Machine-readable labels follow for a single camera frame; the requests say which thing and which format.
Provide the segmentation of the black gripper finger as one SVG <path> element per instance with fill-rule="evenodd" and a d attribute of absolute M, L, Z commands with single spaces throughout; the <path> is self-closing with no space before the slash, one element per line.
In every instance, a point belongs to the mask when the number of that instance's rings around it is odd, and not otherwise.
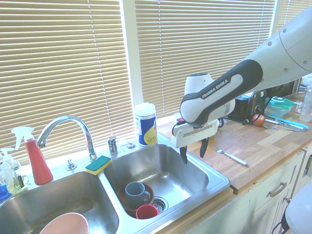
<path fill-rule="evenodd" d="M 184 146 L 184 147 L 181 147 L 180 149 L 180 155 L 181 155 L 181 158 L 182 158 L 182 161 L 185 165 L 187 165 L 187 146 Z"/>
<path fill-rule="evenodd" d="M 199 156 L 201 158 L 204 157 L 206 150 L 207 150 L 207 147 L 208 147 L 208 144 L 209 144 L 209 138 L 208 137 L 201 140 L 201 146 L 200 146 L 200 151 L 199 151 Z"/>

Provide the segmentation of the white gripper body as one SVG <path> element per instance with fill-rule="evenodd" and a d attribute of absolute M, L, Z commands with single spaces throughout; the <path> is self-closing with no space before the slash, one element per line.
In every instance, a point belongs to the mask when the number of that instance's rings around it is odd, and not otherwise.
<path fill-rule="evenodd" d="M 218 130 L 218 120 L 207 122 L 201 127 L 193 127 L 188 123 L 184 123 L 180 118 L 180 121 L 175 122 L 172 132 L 172 144 L 176 148 L 182 148 L 193 144 L 197 141 L 214 136 Z"/>

